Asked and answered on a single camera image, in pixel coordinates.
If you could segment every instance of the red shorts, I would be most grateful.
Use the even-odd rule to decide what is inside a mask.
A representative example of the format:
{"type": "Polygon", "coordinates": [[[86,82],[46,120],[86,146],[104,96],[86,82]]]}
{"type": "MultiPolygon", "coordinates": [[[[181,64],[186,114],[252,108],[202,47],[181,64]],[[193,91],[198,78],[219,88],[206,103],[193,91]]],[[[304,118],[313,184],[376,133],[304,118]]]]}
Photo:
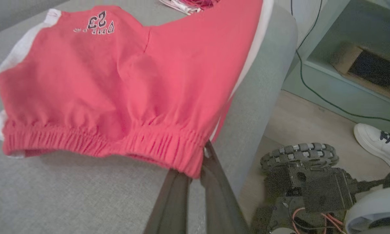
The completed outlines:
{"type": "Polygon", "coordinates": [[[150,27],[117,6],[51,9],[0,65],[4,153],[120,154],[199,177],[269,21],[272,1],[247,2],[150,27]]]}

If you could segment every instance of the red wire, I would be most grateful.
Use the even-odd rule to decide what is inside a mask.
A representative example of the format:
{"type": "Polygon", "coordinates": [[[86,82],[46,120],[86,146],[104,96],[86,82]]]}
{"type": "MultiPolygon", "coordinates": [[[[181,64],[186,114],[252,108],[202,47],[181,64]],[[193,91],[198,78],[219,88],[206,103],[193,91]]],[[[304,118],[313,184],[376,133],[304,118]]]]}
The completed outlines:
{"type": "Polygon", "coordinates": [[[332,216],[332,215],[330,215],[330,214],[327,214],[327,216],[328,216],[329,218],[331,218],[333,221],[335,221],[337,224],[342,225],[342,226],[344,225],[343,222],[339,221],[339,220],[336,219],[334,216],[332,216]]]}
{"type": "MultiPolygon", "coordinates": [[[[296,214],[299,212],[299,211],[301,211],[301,210],[304,210],[305,208],[304,207],[301,207],[301,208],[299,208],[299,209],[296,209],[294,212],[293,212],[293,214],[292,214],[292,225],[293,225],[293,228],[294,228],[294,230],[295,230],[295,232],[297,233],[297,234],[300,234],[300,232],[299,232],[299,230],[297,229],[297,227],[296,227],[296,224],[295,224],[295,222],[294,222],[294,219],[295,219],[295,217],[296,217],[296,214]]],[[[342,231],[342,229],[336,224],[336,223],[339,223],[340,225],[342,225],[343,226],[343,222],[341,222],[341,221],[339,221],[338,219],[336,219],[336,218],[334,218],[332,215],[330,215],[330,214],[327,214],[327,215],[325,215],[325,214],[323,214],[323,213],[321,213],[321,215],[322,216],[324,216],[324,218],[325,218],[325,228],[324,228],[324,230],[323,230],[323,234],[326,234],[326,228],[327,228],[327,221],[329,220],[331,223],[333,223],[333,225],[335,225],[335,227],[339,230],[339,232],[340,233],[344,233],[344,231],[342,231]]]]}

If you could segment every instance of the gray fabric upholstery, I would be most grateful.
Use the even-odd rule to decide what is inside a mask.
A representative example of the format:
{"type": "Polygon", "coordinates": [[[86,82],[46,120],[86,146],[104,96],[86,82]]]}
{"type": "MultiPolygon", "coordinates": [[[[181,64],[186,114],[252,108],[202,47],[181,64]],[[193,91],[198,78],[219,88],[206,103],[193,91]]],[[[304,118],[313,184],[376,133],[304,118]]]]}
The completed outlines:
{"type": "MultiPolygon", "coordinates": [[[[76,11],[103,2],[121,6],[144,25],[184,16],[155,0],[78,0],[57,8],[76,11]]],[[[41,13],[0,32],[0,62],[43,18],[41,13]]],[[[235,93],[214,143],[235,195],[253,161],[296,42],[294,19],[275,6],[257,59],[235,93]]],[[[58,151],[14,160],[3,156],[0,142],[0,234],[141,233],[166,173],[165,169],[121,156],[97,159],[58,151]]],[[[204,189],[199,181],[193,181],[189,233],[205,233],[204,206],[204,189]]]]}
{"type": "Polygon", "coordinates": [[[0,31],[68,0],[0,0],[0,31]]]}

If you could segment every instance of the shoelace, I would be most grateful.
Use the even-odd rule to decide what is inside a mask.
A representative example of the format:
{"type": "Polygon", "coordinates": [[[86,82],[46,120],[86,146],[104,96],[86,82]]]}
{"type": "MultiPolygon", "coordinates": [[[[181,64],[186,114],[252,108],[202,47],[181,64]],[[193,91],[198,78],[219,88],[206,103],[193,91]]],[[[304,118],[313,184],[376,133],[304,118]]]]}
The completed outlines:
{"type": "Polygon", "coordinates": [[[381,131],[379,139],[386,139],[385,144],[388,144],[390,142],[390,134],[388,132],[381,131]]]}

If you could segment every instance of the white sneaker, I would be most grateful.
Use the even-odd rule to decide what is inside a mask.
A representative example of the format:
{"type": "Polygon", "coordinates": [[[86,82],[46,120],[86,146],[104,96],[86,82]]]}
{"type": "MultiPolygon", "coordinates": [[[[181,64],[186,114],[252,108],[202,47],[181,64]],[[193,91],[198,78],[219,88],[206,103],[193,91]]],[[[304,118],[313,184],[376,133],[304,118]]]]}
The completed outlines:
{"type": "Polygon", "coordinates": [[[358,143],[390,166],[390,134],[367,124],[357,124],[354,135],[358,143]]]}

